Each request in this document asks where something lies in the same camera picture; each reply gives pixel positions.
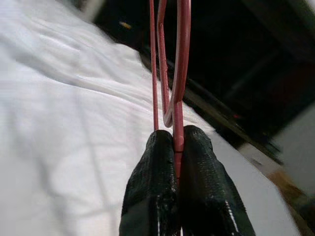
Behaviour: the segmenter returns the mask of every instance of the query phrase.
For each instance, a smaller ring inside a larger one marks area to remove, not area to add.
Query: wrinkled sheet
[[[117,236],[153,130],[151,94],[138,54],[74,9],[2,0],[0,235]],[[193,110],[184,114],[211,137],[257,235],[298,235],[275,186]]]

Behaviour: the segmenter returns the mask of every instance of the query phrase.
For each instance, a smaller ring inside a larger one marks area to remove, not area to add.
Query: bed
[[[61,1],[2,0],[0,13],[0,235],[117,236],[153,131],[150,72]],[[188,106],[184,124],[211,138],[257,236],[299,235],[267,178]]]

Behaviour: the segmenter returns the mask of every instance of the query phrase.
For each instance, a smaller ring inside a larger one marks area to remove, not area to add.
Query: white fabric
[[[138,54],[73,10],[2,0],[0,235],[117,236],[153,130],[151,94]],[[298,235],[275,187],[193,110],[184,114],[211,136],[257,235]]]

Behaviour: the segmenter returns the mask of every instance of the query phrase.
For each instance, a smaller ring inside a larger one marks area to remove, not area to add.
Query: red wire hanger
[[[158,60],[162,90],[163,121],[166,127],[173,126],[175,170],[177,179],[179,180],[181,170],[181,159],[184,148],[183,96],[185,92],[186,75],[189,59],[191,3],[190,0],[177,0],[177,42],[175,74],[173,79],[172,95],[171,99],[169,99],[163,26],[166,2],[167,0],[159,1],[157,12]],[[154,130],[158,130],[158,91],[154,0],[150,0],[150,40],[153,81]]]

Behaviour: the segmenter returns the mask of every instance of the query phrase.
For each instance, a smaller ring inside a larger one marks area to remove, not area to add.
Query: white bedsheet
[[[117,236],[126,182],[153,130],[151,90],[138,54],[74,10],[1,0],[0,235]],[[257,236],[299,235],[276,188],[184,114],[211,137]]]

